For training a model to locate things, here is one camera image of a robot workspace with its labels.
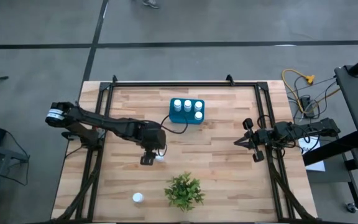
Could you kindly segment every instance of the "yellow cable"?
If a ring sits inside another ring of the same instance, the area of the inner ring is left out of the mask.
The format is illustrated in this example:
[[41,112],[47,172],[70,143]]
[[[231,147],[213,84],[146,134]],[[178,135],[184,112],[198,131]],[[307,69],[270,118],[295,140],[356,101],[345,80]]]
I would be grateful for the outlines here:
[[316,105],[315,105],[314,107],[312,107],[311,110],[305,112],[305,111],[303,111],[303,108],[302,108],[302,106],[301,106],[301,103],[300,103],[300,100],[299,100],[298,96],[295,94],[295,92],[293,91],[293,89],[291,88],[291,86],[290,86],[290,85],[287,83],[287,81],[285,80],[285,72],[295,72],[296,74],[298,74],[298,75],[302,76],[303,78],[305,78],[309,85],[313,84],[314,75],[304,75],[304,74],[302,74],[302,73],[300,73],[300,72],[298,72],[298,71],[296,71],[296,70],[294,70],[294,69],[290,69],[290,68],[289,68],[289,69],[284,69],[283,72],[281,73],[281,76],[282,76],[282,79],[283,79],[283,81],[284,81],[284,84],[291,90],[293,96],[295,97],[296,102],[298,103],[299,110],[300,110],[303,114],[312,112],[312,111],[319,105],[319,103],[320,103],[321,101],[323,101],[324,99],[326,99],[326,98],[332,96],[333,94],[335,94],[335,93],[337,93],[339,90],[341,90],[340,88],[338,88],[338,89],[334,90],[333,92],[331,92],[330,94],[324,96],[322,99],[320,99],[320,100],[317,101]]
[[296,71],[296,70],[294,70],[294,69],[290,69],[290,68],[289,68],[289,69],[284,69],[283,72],[281,73],[281,77],[282,77],[282,79],[283,79],[283,81],[284,81],[284,84],[291,90],[291,93],[293,94],[293,96],[295,97],[296,102],[298,103],[299,110],[300,110],[302,113],[305,113],[305,112],[303,111],[303,108],[302,108],[302,106],[301,106],[301,103],[300,103],[300,101],[299,101],[298,96],[295,94],[295,92],[293,91],[293,89],[291,88],[291,86],[290,86],[290,85],[287,83],[287,81],[285,80],[285,72],[295,72],[296,74],[298,74],[298,75],[302,76],[303,78],[305,78],[307,81],[308,81],[308,80],[312,80],[312,82],[313,82],[314,76],[307,77],[306,75],[304,75],[304,74],[302,74],[302,73],[300,73],[300,72],[298,72],[298,71]]

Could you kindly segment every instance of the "white cap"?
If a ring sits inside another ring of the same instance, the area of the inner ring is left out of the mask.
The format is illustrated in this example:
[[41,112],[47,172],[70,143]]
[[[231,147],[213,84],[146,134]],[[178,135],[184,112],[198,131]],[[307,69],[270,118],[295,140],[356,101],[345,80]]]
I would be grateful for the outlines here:
[[186,100],[185,101],[185,107],[191,107],[191,101],[190,100]]
[[203,114],[201,112],[196,112],[196,114],[194,115],[194,117],[196,119],[202,119],[203,118]]
[[174,106],[180,106],[180,105],[181,105],[181,101],[180,101],[180,100],[175,100],[175,101],[173,102],[173,105],[174,105]]
[[132,196],[132,199],[134,202],[136,203],[141,203],[143,202],[143,195],[141,193],[135,193],[134,196]]
[[197,108],[197,109],[200,109],[203,107],[203,103],[201,101],[197,101],[195,104],[194,104],[194,107]]

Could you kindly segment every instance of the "white paper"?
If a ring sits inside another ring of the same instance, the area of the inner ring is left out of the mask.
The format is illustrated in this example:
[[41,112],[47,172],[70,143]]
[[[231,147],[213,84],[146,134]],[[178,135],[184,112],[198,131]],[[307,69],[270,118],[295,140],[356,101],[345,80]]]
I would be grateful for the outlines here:
[[[298,142],[299,142],[299,146],[303,149],[303,153],[306,153],[316,144],[317,137],[310,137],[309,143],[307,143],[303,138],[299,139]],[[320,147],[320,142],[317,142],[316,147],[314,147],[312,150],[315,150],[319,147]],[[310,164],[310,165],[306,166],[306,170],[325,172],[326,168],[324,166],[324,161]]]

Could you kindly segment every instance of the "wheel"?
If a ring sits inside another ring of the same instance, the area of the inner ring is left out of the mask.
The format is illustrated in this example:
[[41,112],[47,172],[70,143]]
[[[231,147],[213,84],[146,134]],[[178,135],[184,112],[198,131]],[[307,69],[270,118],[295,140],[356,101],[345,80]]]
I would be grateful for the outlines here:
[[348,203],[346,205],[346,209],[348,212],[355,213],[357,211],[356,205],[354,203]]
[[242,127],[246,130],[248,128],[252,128],[254,126],[252,119],[247,118],[242,122]]

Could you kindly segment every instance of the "blue box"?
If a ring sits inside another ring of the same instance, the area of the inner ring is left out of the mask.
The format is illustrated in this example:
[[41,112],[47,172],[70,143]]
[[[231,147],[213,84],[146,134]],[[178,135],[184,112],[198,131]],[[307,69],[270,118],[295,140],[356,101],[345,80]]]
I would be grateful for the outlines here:
[[[175,100],[181,101],[181,110],[179,112],[175,111],[175,107],[173,105],[173,102]],[[189,112],[185,111],[185,107],[184,107],[185,100],[191,101],[191,110]],[[201,118],[200,120],[194,119],[194,115],[196,114],[196,112],[194,112],[194,105],[197,101],[200,101],[203,103],[203,107],[200,110],[200,112],[203,114],[203,118]],[[204,108],[205,108],[204,100],[172,98],[170,106],[169,106],[169,119],[173,123],[186,124],[186,120],[185,120],[185,117],[186,117],[187,123],[189,123],[189,124],[201,124],[205,118]]]

